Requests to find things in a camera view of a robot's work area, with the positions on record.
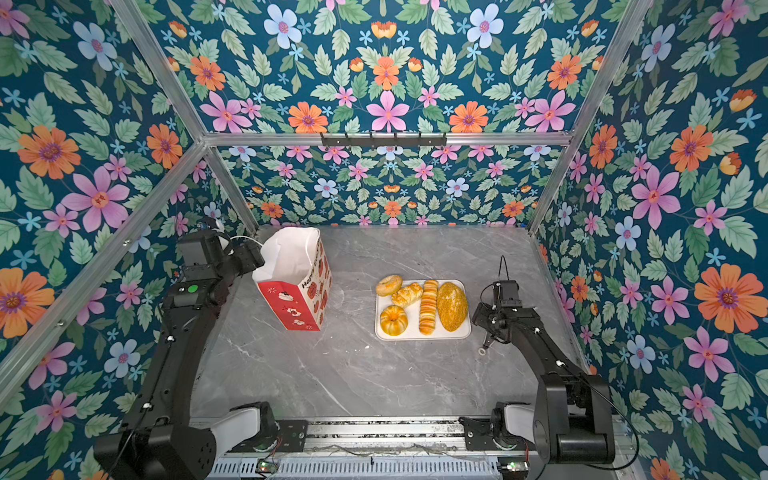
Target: marble surface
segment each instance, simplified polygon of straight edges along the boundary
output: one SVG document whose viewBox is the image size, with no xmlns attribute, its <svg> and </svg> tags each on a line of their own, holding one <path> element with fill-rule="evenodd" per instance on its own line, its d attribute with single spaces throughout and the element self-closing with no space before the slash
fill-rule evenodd
<svg viewBox="0 0 768 480">
<path fill-rule="evenodd" d="M 260 239 L 273 232 L 260 230 Z M 278 418 L 489 415 L 497 401 L 532 402 L 537 382 L 521 353 L 495 343 L 480 356 L 478 327 L 461 340 L 385 342 L 374 333 L 374 286 L 384 276 L 461 280 L 471 313 L 502 254 L 524 304 L 575 358 L 571 328 L 523 229 L 325 227 L 320 237 L 333 272 L 323 330 L 286 331 L 243 278 L 201 365 L 193 417 L 255 401 L 270 402 Z"/>
</svg>

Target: donut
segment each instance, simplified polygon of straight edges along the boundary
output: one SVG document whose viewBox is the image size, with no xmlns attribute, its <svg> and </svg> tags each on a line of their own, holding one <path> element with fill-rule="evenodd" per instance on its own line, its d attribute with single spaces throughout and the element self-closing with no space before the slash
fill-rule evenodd
<svg viewBox="0 0 768 480">
<path fill-rule="evenodd" d="M 400 275 L 390 275 L 376 285 L 376 295 L 390 296 L 400 290 L 401 286 L 402 277 Z"/>
<path fill-rule="evenodd" d="M 408 316 L 402 307 L 390 305 L 384 309 L 381 316 L 381 326 L 384 333 L 390 336 L 398 336 L 406 331 Z"/>
</svg>

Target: white tray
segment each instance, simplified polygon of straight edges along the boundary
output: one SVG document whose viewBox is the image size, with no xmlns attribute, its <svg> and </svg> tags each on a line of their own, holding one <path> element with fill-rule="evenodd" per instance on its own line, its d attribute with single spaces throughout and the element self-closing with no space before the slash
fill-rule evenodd
<svg viewBox="0 0 768 480">
<path fill-rule="evenodd" d="M 411 283 L 418 283 L 422 287 L 424 287 L 424 282 L 426 280 L 403 280 L 402 285 L 410 285 Z M 462 289 L 462 292 L 464 292 L 464 295 L 466 296 L 467 292 L 464 290 L 464 283 L 459 282 L 458 280 L 438 280 L 438 289 L 442 286 L 445 282 L 451 282 L 455 283 L 458 288 Z M 435 313 L 435 331 L 432 332 L 432 335 L 424 335 L 423 333 L 419 332 L 419 313 L 422 309 L 422 301 L 421 299 L 416 300 L 414 303 L 408 305 L 406 307 L 406 315 L 408 316 L 408 327 L 406 328 L 406 331 L 401 333 L 398 336 L 392 336 L 387 335 L 384 333 L 384 330 L 382 330 L 381 326 L 381 314 L 384 311 L 384 309 L 388 306 L 392 305 L 392 296 L 378 296 L 376 295 L 376 319 L 374 321 L 374 328 L 376 329 L 376 336 L 378 336 L 382 340 L 449 340 L 449 339 L 465 339 L 469 336 L 469 333 L 472 331 L 472 327 L 470 326 L 469 322 L 469 310 L 467 309 L 467 317 L 464 319 L 464 322 L 462 325 L 455 331 L 455 332 L 449 332 L 445 329 L 445 327 L 442 325 L 442 322 L 440 322 L 440 314 Z"/>
</svg>

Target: bread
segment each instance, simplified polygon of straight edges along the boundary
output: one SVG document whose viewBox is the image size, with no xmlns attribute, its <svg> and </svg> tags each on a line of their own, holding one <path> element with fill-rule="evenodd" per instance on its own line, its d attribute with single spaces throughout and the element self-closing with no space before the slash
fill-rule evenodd
<svg viewBox="0 0 768 480">
<path fill-rule="evenodd" d="M 424 282 L 422 308 L 419 313 L 419 332 L 432 335 L 435 331 L 435 314 L 437 313 L 437 280 Z"/>
<path fill-rule="evenodd" d="M 391 336 L 398 336 L 408 327 L 406 311 L 397 305 L 390 305 L 384 309 L 380 318 L 382 330 Z"/>
<path fill-rule="evenodd" d="M 376 284 L 376 295 L 390 296 L 400 290 L 402 286 L 402 277 L 400 275 L 390 275 Z"/>
<path fill-rule="evenodd" d="M 451 282 L 442 284 L 437 292 L 437 312 L 446 330 L 458 330 L 467 317 L 468 308 L 467 297 L 461 288 Z"/>
<path fill-rule="evenodd" d="M 392 303 L 399 307 L 406 308 L 411 303 L 414 303 L 416 300 L 420 299 L 423 292 L 424 289 L 421 285 L 418 283 L 411 283 L 410 285 L 404 286 L 400 290 L 396 291 L 395 294 L 392 295 Z"/>
</svg>

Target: paper bag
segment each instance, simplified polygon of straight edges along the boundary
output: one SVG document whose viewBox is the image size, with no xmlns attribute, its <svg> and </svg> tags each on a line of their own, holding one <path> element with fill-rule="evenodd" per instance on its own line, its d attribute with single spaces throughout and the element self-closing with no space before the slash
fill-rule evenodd
<svg viewBox="0 0 768 480">
<path fill-rule="evenodd" d="M 331 272 L 320 230 L 286 227 L 261 248 L 264 266 L 253 281 L 288 330 L 318 332 L 328 304 Z"/>
</svg>

